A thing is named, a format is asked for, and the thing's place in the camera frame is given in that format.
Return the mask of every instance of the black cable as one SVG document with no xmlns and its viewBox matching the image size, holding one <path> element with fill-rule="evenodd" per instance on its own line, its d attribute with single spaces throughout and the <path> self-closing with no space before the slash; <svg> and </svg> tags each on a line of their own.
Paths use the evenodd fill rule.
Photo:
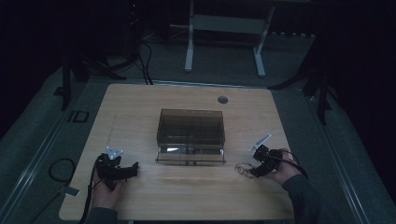
<svg viewBox="0 0 396 224">
<path fill-rule="evenodd" d="M 97 186 L 98 184 L 100 184 L 100 182 L 102 182 L 102 181 L 103 181 L 103 179 L 100 179 L 95 185 L 93 185 L 92 189 L 95 189 L 96 186 Z"/>
<path fill-rule="evenodd" d="M 120 71 L 117 71 L 117 74 L 120 74 L 120 73 L 125 72 L 126 70 L 130 69 L 132 66 L 134 66 L 136 64 L 136 60 L 134 60 L 134 62 L 132 64 L 130 64 L 128 67 L 126 67 Z"/>
<path fill-rule="evenodd" d="M 137 60 L 137 57 L 135 58 L 135 57 L 130 56 L 125 60 L 125 62 L 110 65 L 108 68 L 111 69 L 111 71 L 114 71 L 114 72 L 117 71 L 117 73 L 120 73 L 120 71 L 118 71 L 118 70 L 120 70 L 121 68 L 125 68 L 126 66 L 128 66 L 128 67 L 125 68 L 124 70 L 134 66 L 134 64 L 136 63 L 136 60 Z"/>
<path fill-rule="evenodd" d="M 280 158 L 278 158 L 278 157 L 273 157 L 273 156 L 268 156 L 268 155 L 263 155 L 263 156 L 266 157 L 266 158 L 271 158 L 271 159 L 273 159 L 273 160 L 283 161 L 283 162 L 285 162 L 285 163 L 288 163 L 288 164 L 294 166 L 294 167 L 295 167 L 297 170 L 299 170 L 306 178 L 308 178 L 308 174 L 306 173 L 305 169 L 304 169 L 303 167 L 301 167 L 300 165 L 297 165 L 297 164 L 295 164 L 295 163 L 293 163 L 293 162 L 291 162 L 291 161 L 286 161 L 286 160 L 280 159 Z"/>
<path fill-rule="evenodd" d="M 91 178 L 90 178 L 90 184 L 88 185 L 88 191 L 87 191 L 87 199 L 85 200 L 85 206 L 84 206 L 84 213 L 82 214 L 81 220 L 79 221 L 78 224 L 83 224 L 85 222 L 85 219 L 87 218 L 88 211 L 90 210 L 90 204 L 91 204 L 91 198 L 92 198 L 92 183 L 93 183 L 93 176 L 95 174 L 95 169 L 96 169 L 96 163 L 99 161 L 98 157 L 93 164 L 92 167 L 92 172 L 91 172 Z"/>
<path fill-rule="evenodd" d="M 143 76 L 144 76 L 144 78 L 145 78 L 145 80 L 146 80 L 146 84 L 148 84 L 148 83 L 147 83 L 147 80 L 148 80 L 149 84 L 150 84 L 150 85 L 153 85 L 152 80 L 151 80 L 151 77 L 149 76 L 149 62 L 150 62 L 150 60 L 151 60 L 152 49 L 151 49 L 151 47 L 150 47 L 148 44 L 146 44 L 146 43 L 144 43 L 144 42 L 142 42 L 142 45 L 146 46 L 146 47 L 148 48 L 148 52 L 149 52 L 149 54 L 148 54 L 148 60 L 147 60 L 147 62 L 146 62 L 146 65 L 144 65 L 143 59 L 141 58 L 141 56 L 140 56 L 140 54 L 139 54 L 139 60 L 140 60 L 140 62 L 141 62 L 141 64 L 142 64 L 142 66 L 143 66 Z"/>
<path fill-rule="evenodd" d="M 56 164 L 58 164 L 60 161 L 69 161 L 69 162 L 72 164 L 72 173 L 70 174 L 70 176 L 69 176 L 67 179 L 61 179 L 61 178 L 55 177 L 55 176 L 53 175 L 53 173 L 52 173 L 52 168 L 53 168 Z M 59 159 L 59 160 L 53 162 L 53 163 L 50 165 L 50 167 L 49 167 L 49 177 L 50 177 L 51 179 L 57 181 L 57 182 L 63 182 L 63 183 L 64 183 L 63 188 L 65 188 L 65 187 L 67 187 L 67 185 L 69 185 L 69 183 L 71 182 L 71 180 L 72 180 L 72 178 L 73 178 L 73 175 L 74 175 L 74 172 L 75 172 L 75 171 L 76 171 L 76 164 L 75 164 L 72 160 L 70 160 L 70 159 L 62 158 L 62 159 Z M 32 218 L 32 220 L 31 220 L 29 223 L 30 223 L 30 224 L 35 223 L 35 221 L 41 216 L 41 214 L 43 214 L 43 213 L 47 210 L 47 208 L 50 207 L 50 205 L 51 205 L 60 195 L 61 195 L 61 192 L 58 190 L 58 192 L 46 203 L 46 205 L 44 205 L 43 208 L 41 208 L 41 210 L 37 213 L 37 215 L 35 215 L 34 218 Z"/>
<path fill-rule="evenodd" d="M 297 157 L 293 153 L 291 153 L 291 152 L 289 152 L 289 151 L 287 151 L 285 149 L 278 149 L 278 151 L 284 151 L 284 152 L 289 153 L 297 161 L 297 164 L 300 164 L 300 162 L 298 161 Z"/>
</svg>

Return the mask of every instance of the black stand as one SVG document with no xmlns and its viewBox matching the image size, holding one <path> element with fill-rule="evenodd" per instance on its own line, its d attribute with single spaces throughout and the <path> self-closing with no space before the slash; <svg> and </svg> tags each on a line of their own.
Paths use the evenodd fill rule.
<svg viewBox="0 0 396 224">
<path fill-rule="evenodd" d="M 113 71 L 110 70 L 110 68 L 104 67 L 98 62 L 94 62 L 86 57 L 84 58 L 84 62 L 89 64 L 90 66 L 99 69 L 102 73 L 105 75 L 109 76 L 112 79 L 118 79 L 118 80 L 125 80 L 126 77 L 121 77 L 117 74 L 115 74 Z M 71 100 L 71 81 L 70 81 L 70 54 L 66 54 L 64 56 L 63 60 L 63 86 L 61 87 L 62 90 L 62 97 L 64 98 L 63 104 L 62 104 L 62 111 L 65 111 L 67 106 L 70 103 Z"/>
<path fill-rule="evenodd" d="M 304 78 L 308 78 L 303 93 L 305 96 L 313 96 L 315 92 L 320 88 L 319 102 L 318 102 L 318 117 L 323 125 L 326 125 L 325 110 L 326 110 L 326 98 L 329 74 L 331 67 L 326 55 L 321 50 L 318 40 L 316 39 L 311 46 L 311 49 L 306 54 L 297 74 L 275 86 L 269 86 L 268 90 L 282 90 L 289 85 L 300 81 Z"/>
</svg>

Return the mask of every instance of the clear plastic box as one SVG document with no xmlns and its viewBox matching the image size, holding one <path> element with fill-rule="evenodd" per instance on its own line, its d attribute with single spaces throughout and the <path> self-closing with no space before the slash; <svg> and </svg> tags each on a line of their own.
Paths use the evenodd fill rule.
<svg viewBox="0 0 396 224">
<path fill-rule="evenodd" d="M 221 111 L 162 109 L 156 162 L 183 165 L 223 164 Z"/>
</svg>

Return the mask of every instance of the tripod leg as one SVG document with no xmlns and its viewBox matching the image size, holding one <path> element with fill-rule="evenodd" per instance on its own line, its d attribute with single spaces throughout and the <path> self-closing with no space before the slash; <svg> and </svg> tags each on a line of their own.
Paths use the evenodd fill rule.
<svg viewBox="0 0 396 224">
<path fill-rule="evenodd" d="M 327 87 L 329 79 L 329 70 L 323 72 L 322 82 L 320 85 L 319 105 L 318 105 L 318 117 L 323 125 L 326 125 L 326 119 L 324 114 L 326 111 L 326 98 L 327 98 Z"/>
<path fill-rule="evenodd" d="M 279 84 L 277 84 L 277 85 L 275 85 L 275 86 L 269 86 L 269 87 L 267 87 L 267 89 L 268 89 L 268 90 L 280 91 L 280 90 L 282 90 L 283 88 L 286 88 L 286 87 L 288 87 L 289 85 L 291 85 L 291 84 L 293 84 L 293 83 L 296 83 L 296 82 L 298 82 L 298 81 L 300 81 L 300 80 L 302 80 L 302 79 L 304 79 L 304 78 L 306 78 L 306 77 L 312 77 L 312 75 L 315 74 L 316 72 L 317 72 L 316 69 L 310 69 L 310 70 L 308 70 L 308 71 L 306 71 L 306 72 L 298 73 L 296 76 L 291 77 L 290 79 L 288 79 L 288 80 L 286 80 L 286 81 L 284 81 L 284 82 L 282 82 L 282 83 L 279 83 Z"/>
<path fill-rule="evenodd" d="M 64 98 L 62 104 L 62 111 L 66 110 L 67 106 L 69 105 L 71 99 L 71 91 L 70 91 L 70 66 L 69 66 L 69 57 L 68 54 L 64 56 L 63 61 L 63 87 L 62 87 L 62 96 Z"/>
<path fill-rule="evenodd" d="M 305 96 L 313 96 L 315 92 L 317 92 L 320 84 L 322 83 L 322 75 L 323 71 L 316 70 L 315 73 L 311 74 L 308 81 L 305 83 L 303 87 L 303 93 Z"/>
<path fill-rule="evenodd" d="M 82 56 L 82 58 L 85 60 L 86 63 L 90 64 L 91 66 L 93 66 L 93 67 L 95 67 L 95 68 L 97 68 L 97 69 L 99 69 L 101 72 L 103 72 L 103 73 L 104 73 L 105 75 L 107 75 L 108 77 L 111 77 L 111 78 L 113 78 L 113 79 L 120 79 L 120 80 L 125 80 L 125 79 L 126 79 L 126 77 L 121 77 L 121 76 L 115 74 L 115 73 L 114 73 L 113 71 L 111 71 L 109 68 L 104 67 L 104 66 L 101 65 L 100 63 L 95 62 L 95 61 L 89 59 L 88 57 L 85 57 L 85 56 L 82 55 L 82 54 L 81 54 L 81 56 Z"/>
</svg>

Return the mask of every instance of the sleeve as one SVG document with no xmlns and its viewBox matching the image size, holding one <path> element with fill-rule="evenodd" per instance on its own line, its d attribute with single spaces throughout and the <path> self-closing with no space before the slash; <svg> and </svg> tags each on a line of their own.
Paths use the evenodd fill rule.
<svg viewBox="0 0 396 224">
<path fill-rule="evenodd" d="M 85 224 L 117 224 L 117 211 L 96 207 L 90 211 Z"/>
<path fill-rule="evenodd" d="M 295 175 L 282 186 L 289 193 L 296 224 L 345 223 L 340 214 L 309 184 L 303 175 Z"/>
</svg>

